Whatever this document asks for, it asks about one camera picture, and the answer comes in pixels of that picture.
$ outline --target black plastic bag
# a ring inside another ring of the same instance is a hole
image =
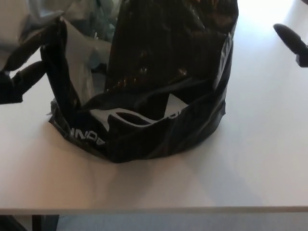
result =
[[[3,65],[0,102],[21,102],[46,72],[50,122],[115,163],[169,156],[211,135],[225,114],[237,0],[123,0],[109,14],[95,2],[84,21],[64,10],[22,33]],[[7,78],[38,47],[42,61]]]

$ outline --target table surface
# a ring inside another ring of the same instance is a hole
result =
[[[1,105],[0,214],[308,211],[308,69],[272,29],[307,41],[308,6],[239,9],[227,114],[192,151],[120,165],[87,154],[48,123],[46,77],[22,104]]]

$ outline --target table leg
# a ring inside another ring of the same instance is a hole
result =
[[[59,215],[33,215],[32,231],[56,231]],[[14,216],[0,216],[0,231],[27,231]]]
[[[59,215],[33,215],[32,231],[56,231],[59,221]]]
[[[27,231],[14,216],[0,216],[0,231]]]

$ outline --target plastic bag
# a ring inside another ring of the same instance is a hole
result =
[[[182,152],[225,114],[237,0],[4,0],[0,17],[0,103],[46,72],[50,122],[96,156]],[[10,79],[39,47],[42,61]]]

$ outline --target floor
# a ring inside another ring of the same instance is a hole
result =
[[[19,218],[30,230],[30,219]],[[307,231],[308,213],[61,216],[57,231]]]

